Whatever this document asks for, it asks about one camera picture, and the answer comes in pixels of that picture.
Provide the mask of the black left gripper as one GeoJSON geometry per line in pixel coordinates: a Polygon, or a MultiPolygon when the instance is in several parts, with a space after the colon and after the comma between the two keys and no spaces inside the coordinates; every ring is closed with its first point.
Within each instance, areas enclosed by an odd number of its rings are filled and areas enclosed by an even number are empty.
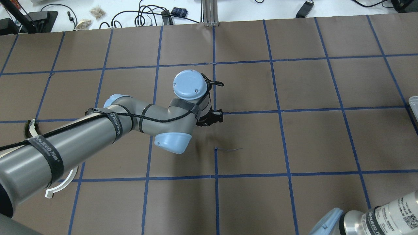
{"type": "Polygon", "coordinates": [[[200,117],[199,120],[196,122],[196,126],[199,127],[206,127],[211,126],[215,123],[222,123],[224,122],[224,115],[223,110],[210,110],[208,113],[206,113],[204,116],[200,117]]]}

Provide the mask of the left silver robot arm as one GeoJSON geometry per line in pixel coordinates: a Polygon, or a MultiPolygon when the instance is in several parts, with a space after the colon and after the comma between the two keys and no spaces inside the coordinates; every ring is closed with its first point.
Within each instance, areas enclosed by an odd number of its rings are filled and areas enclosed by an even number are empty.
{"type": "Polygon", "coordinates": [[[167,108],[115,94],[103,108],[90,108],[83,118],[66,126],[2,146],[1,234],[37,235],[12,219],[16,207],[133,130],[154,137],[161,149],[182,154],[195,126],[223,122],[223,111],[211,104],[213,86],[224,83],[184,70],[173,80],[175,98],[167,108]]]}

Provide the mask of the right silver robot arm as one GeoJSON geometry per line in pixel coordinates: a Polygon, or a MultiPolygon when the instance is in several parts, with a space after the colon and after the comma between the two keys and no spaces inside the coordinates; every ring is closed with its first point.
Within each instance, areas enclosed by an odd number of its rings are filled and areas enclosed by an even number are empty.
{"type": "Polygon", "coordinates": [[[418,233],[417,191],[363,213],[333,208],[312,228],[309,235],[416,235],[418,233]]]}

